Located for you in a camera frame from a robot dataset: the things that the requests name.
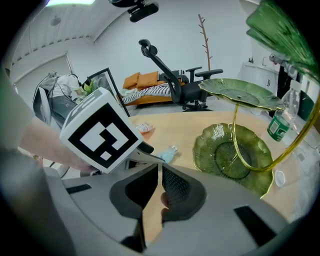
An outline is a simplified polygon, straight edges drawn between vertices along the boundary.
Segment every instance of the green bottle label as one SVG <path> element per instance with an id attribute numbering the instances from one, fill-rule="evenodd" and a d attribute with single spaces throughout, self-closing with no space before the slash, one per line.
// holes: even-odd
<path id="1" fill-rule="evenodd" d="M 289 130 L 289 126 L 283 124 L 274 116 L 266 130 L 275 141 L 279 142 Z"/>

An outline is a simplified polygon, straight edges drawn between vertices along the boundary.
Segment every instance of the green glass plate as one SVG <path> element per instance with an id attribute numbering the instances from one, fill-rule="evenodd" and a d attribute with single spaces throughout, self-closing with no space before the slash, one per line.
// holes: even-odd
<path id="1" fill-rule="evenodd" d="M 212 95 L 251 108 L 262 108 L 269 111 L 284 108 L 281 99 L 273 95 L 271 91 L 242 80 L 230 78 L 208 79 L 202 81 L 199 87 Z"/>
<path id="2" fill-rule="evenodd" d="M 248 164 L 264 167 L 272 162 L 269 148 L 253 131 L 236 125 L 235 133 Z M 232 140 L 232 124 L 219 123 L 205 128 L 195 140 L 193 162 L 199 171 L 231 179 L 261 197 L 273 181 L 272 171 L 253 172 L 241 163 Z"/>

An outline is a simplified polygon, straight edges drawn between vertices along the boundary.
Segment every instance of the black and white marker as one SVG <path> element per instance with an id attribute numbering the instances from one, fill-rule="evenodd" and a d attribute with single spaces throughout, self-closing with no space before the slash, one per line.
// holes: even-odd
<path id="1" fill-rule="evenodd" d="M 104 88 L 95 90 L 69 113 L 60 139 L 104 173 L 110 173 L 143 141 L 115 98 Z"/>

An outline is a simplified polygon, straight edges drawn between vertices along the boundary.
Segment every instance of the striped blanket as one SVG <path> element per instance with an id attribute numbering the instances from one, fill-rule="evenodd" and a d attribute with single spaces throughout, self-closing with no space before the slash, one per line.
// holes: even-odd
<path id="1" fill-rule="evenodd" d="M 171 97 L 169 85 L 167 83 L 163 83 L 161 85 L 152 86 L 152 87 L 140 90 L 136 93 L 127 95 L 122 98 L 122 101 L 124 104 L 128 104 L 128 103 L 134 102 L 135 100 L 140 99 L 144 95 Z"/>

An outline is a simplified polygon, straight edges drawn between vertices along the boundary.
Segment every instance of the wooden table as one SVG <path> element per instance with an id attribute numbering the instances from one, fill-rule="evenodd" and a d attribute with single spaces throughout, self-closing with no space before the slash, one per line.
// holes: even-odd
<path id="1" fill-rule="evenodd" d="M 178 155 L 171 164 L 191 168 L 197 172 L 193 163 L 192 153 L 196 137 L 202 134 L 204 128 L 212 124 L 231 123 L 233 112 L 206 111 L 137 115 L 130 117 L 130 120 L 135 125 L 143 122 L 153 125 L 154 129 L 144 135 L 144 141 L 154 147 L 153 155 L 166 150 L 170 145 L 175 145 L 178 149 Z M 259 117 L 239 112 L 236 123 L 247 127 L 262 138 L 268 145 L 273 158 L 276 158 L 284 151 L 285 145 L 282 142 L 268 139 L 266 133 L 268 123 Z M 286 176 L 289 174 L 293 179 L 298 175 L 298 165 L 294 161 L 294 159 L 286 161 L 285 166 L 281 169 Z M 149 242 L 153 241 L 162 229 L 161 209 L 164 206 L 160 201 L 160 196 L 164 189 L 161 182 L 162 173 L 159 172 L 158 187 L 143 211 L 145 238 Z M 298 196 L 298 188 L 296 186 L 292 184 L 280 189 L 273 182 L 269 192 L 262 199 L 277 209 L 286 219 L 289 219 Z"/>

